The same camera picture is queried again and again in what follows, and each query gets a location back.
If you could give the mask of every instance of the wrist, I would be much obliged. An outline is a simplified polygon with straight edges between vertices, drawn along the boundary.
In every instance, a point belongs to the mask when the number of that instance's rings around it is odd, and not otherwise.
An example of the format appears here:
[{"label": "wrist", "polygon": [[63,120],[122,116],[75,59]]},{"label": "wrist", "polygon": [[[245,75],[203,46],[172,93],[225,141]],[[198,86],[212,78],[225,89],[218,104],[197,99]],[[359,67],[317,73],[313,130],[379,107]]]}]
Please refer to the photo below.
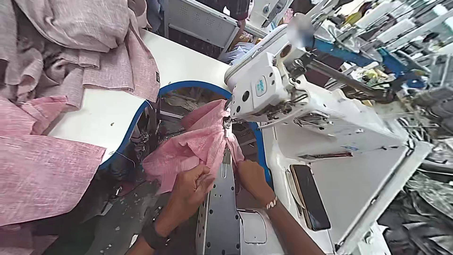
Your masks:
[{"label": "wrist", "polygon": [[275,193],[269,186],[267,186],[260,192],[257,192],[254,197],[260,202],[261,206],[266,206],[269,202],[274,200]]},{"label": "wrist", "polygon": [[159,236],[167,237],[178,225],[179,223],[176,219],[163,212],[159,216],[159,218],[156,219],[156,222],[154,223],[154,229]]}]

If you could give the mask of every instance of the metal rod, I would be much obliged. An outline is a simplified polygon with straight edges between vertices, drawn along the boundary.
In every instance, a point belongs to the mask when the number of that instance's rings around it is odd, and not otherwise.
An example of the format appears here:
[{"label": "metal rod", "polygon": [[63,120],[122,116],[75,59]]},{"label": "metal rod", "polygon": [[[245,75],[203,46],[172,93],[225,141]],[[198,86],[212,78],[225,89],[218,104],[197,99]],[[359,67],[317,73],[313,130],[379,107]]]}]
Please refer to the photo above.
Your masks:
[{"label": "metal rod", "polygon": [[317,61],[316,59],[312,59],[312,61],[307,65],[307,67],[317,72],[320,72],[326,76],[334,78],[338,82],[344,83],[352,88],[355,88],[356,90],[362,91],[363,93],[369,96],[374,96],[377,98],[382,96],[382,92],[376,91],[366,86],[365,84],[342,74],[341,72],[331,68],[330,66]]},{"label": "metal rod", "polygon": [[169,117],[173,117],[173,118],[178,118],[178,119],[182,119],[184,117],[184,116],[181,116],[181,115],[177,115],[177,114],[169,113],[169,112],[164,112],[164,111],[160,111],[160,114],[165,115],[165,116],[169,116]]}]

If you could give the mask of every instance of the clothing pile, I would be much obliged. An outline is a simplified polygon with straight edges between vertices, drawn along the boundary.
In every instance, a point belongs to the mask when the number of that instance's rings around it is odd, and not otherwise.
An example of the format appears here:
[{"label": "clothing pile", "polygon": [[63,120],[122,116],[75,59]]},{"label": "clothing pile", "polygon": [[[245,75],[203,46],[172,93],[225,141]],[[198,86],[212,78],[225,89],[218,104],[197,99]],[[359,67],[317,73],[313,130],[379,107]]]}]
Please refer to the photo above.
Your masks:
[{"label": "clothing pile", "polygon": [[[0,240],[31,238],[16,223],[69,212],[90,184],[105,148],[42,135],[80,109],[84,88],[155,102],[159,72],[139,35],[147,26],[145,0],[1,2]],[[0,254],[37,254],[30,238],[0,242]]]}]

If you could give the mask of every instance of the person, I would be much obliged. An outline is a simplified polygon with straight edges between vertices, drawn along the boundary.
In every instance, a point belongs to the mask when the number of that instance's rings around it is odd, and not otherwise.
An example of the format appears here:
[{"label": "person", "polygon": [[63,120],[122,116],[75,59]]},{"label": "person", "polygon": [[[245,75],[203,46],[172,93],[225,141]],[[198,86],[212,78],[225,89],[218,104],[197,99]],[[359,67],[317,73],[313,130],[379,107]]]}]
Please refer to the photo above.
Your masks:
[{"label": "person", "polygon": [[[258,163],[246,160],[239,162],[237,166],[242,186],[255,197],[263,208],[269,206],[271,201],[275,201],[275,193],[267,185],[264,169]],[[211,175],[207,175],[197,186],[197,179],[209,172],[210,169],[207,166],[198,165],[189,171],[179,173],[167,206],[162,209],[162,213],[154,224],[143,227],[142,233],[126,255],[154,254],[155,249],[148,244],[148,242],[152,243],[152,240],[149,240],[149,236],[152,235],[144,233],[144,231],[152,232],[151,226],[154,227],[159,238],[165,238],[179,224],[189,219],[212,188],[214,177]],[[267,215],[287,252],[291,255],[323,255],[322,250],[286,208],[278,199],[276,201],[275,206],[267,209]]]},{"label": "person", "polygon": [[239,31],[232,40],[229,49],[239,42],[239,37],[246,27],[246,19],[249,16],[250,0],[197,0],[198,2],[213,8],[214,10],[223,13],[226,7],[230,11],[230,17],[237,20]]}]

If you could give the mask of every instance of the blue trim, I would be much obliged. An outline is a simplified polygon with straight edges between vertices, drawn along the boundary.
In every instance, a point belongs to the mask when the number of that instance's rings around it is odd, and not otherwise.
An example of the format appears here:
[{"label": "blue trim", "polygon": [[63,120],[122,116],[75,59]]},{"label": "blue trim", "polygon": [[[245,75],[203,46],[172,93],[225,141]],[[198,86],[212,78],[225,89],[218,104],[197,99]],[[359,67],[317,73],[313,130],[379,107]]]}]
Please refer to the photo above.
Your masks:
[{"label": "blue trim", "polygon": [[187,88],[187,87],[199,87],[199,88],[207,88],[211,91],[214,91],[217,94],[224,96],[226,99],[231,97],[231,92],[228,90],[216,86],[211,83],[201,82],[201,81],[182,81],[182,82],[175,82],[160,88],[159,95],[165,95],[166,93],[176,90],[178,88]]},{"label": "blue trim", "polygon": [[334,44],[325,42],[317,38],[315,38],[314,41],[314,48],[339,59],[343,59],[344,61],[353,62],[360,67],[367,66],[374,62],[374,60],[372,59],[365,58],[360,54],[350,52],[349,50],[342,49],[335,46]]},{"label": "blue trim", "polygon": [[272,176],[270,174],[270,169],[266,164],[266,153],[264,151],[264,141],[263,141],[263,132],[261,129],[258,129],[258,124],[256,122],[249,122],[249,127],[253,130],[256,138],[256,146],[258,147],[258,164],[264,168],[264,176],[266,177],[266,182],[273,188]]},{"label": "blue trim", "polygon": [[[175,82],[175,83],[172,83],[172,84],[169,84],[167,86],[164,86],[164,87],[160,88],[159,95],[164,95],[164,94],[166,94],[166,93],[168,93],[168,92],[170,92],[172,90],[176,90],[176,89],[179,89],[179,88],[187,88],[187,87],[206,88],[206,89],[209,89],[209,90],[211,90],[211,91],[213,91],[213,92],[215,92],[217,94],[220,94],[220,95],[224,96],[225,98],[230,98],[231,97],[231,93],[228,90],[223,89],[223,88],[221,88],[219,86],[216,86],[214,84],[207,83],[207,82],[201,82],[201,81]],[[120,147],[117,149],[118,152],[123,152],[124,149],[126,148],[126,145],[129,142],[130,136],[132,135],[132,131],[134,130],[134,126],[137,123],[137,121],[139,120],[140,115],[146,109],[147,106],[149,106],[149,104],[145,101],[145,102],[143,102],[142,105],[140,105],[140,107],[135,112],[134,118],[130,122],[130,126],[129,126],[129,128],[126,131],[126,134],[124,135],[123,141],[121,142]],[[253,130],[253,133],[255,134],[255,137],[256,137],[256,145],[258,147],[257,148],[258,149],[258,163],[265,170],[265,177],[266,177],[267,183],[269,184],[269,186],[273,187],[272,176],[271,176],[270,170],[269,170],[269,168],[267,167],[267,164],[266,164],[266,156],[265,156],[265,152],[264,152],[264,142],[263,142],[263,133],[261,132],[261,130],[258,129],[258,124],[256,124],[255,122],[249,122],[249,127]],[[106,168],[118,156],[119,155],[117,153],[114,153],[109,159],[107,159],[104,163],[102,163],[99,166],[99,169]]]},{"label": "blue trim", "polygon": [[[140,107],[137,109],[137,111],[135,112],[135,115],[132,118],[132,121],[130,122],[129,127],[127,128],[126,134],[124,135],[123,141],[121,141],[120,146],[116,150],[117,152],[122,153],[124,151],[124,149],[126,149],[126,145],[129,142],[129,139],[130,139],[130,136],[132,135],[132,131],[134,130],[135,124],[137,123],[137,121],[140,118],[140,115],[146,109],[147,106],[149,106],[148,102],[144,101],[140,105]],[[104,163],[99,165],[98,169],[107,168],[118,156],[119,156],[118,153],[113,153],[110,158],[108,158],[106,161],[104,161]]]}]

